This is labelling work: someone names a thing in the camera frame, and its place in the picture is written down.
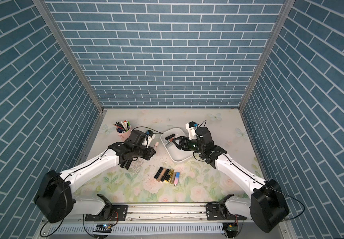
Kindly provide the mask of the dark red lipstick tube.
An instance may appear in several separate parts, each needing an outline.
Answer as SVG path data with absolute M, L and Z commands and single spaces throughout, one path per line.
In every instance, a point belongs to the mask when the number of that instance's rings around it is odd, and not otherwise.
M 165 140 L 170 140 L 170 139 L 172 139 L 174 137 L 175 137 L 175 134 L 171 134 L 171 135 L 165 137 Z

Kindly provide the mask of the silver lipstick tube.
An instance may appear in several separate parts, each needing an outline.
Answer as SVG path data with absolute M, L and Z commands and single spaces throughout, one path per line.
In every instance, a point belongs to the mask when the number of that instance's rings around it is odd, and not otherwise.
M 172 139 L 169 139 L 166 141 L 166 146 L 170 146 L 172 144 L 173 140 Z

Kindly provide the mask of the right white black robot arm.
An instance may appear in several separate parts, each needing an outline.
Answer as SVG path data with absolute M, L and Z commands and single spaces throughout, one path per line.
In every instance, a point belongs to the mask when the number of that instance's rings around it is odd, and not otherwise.
M 250 202 L 230 196 L 225 208 L 231 215 L 253 219 L 265 233 L 269 233 L 289 214 L 289 208 L 280 185 L 275 180 L 266 181 L 237 163 L 225 149 L 216 145 L 207 127 L 189 128 L 189 137 L 172 140 L 179 150 L 193 151 L 213 168 L 227 175 L 248 195 Z

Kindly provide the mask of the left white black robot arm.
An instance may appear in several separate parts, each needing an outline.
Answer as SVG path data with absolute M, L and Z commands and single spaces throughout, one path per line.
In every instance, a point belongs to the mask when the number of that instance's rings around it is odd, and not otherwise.
M 134 129 L 123 142 L 115 142 L 92 159 L 75 167 L 46 173 L 40 183 L 34 203 L 49 223 L 57 223 L 68 215 L 84 214 L 91 221 L 106 221 L 112 218 L 112 203 L 102 194 L 92 198 L 75 196 L 75 192 L 98 174 L 120 166 L 129 169 L 132 162 L 142 158 L 150 160 L 156 150 L 150 146 L 155 134 L 152 130 L 142 132 Z

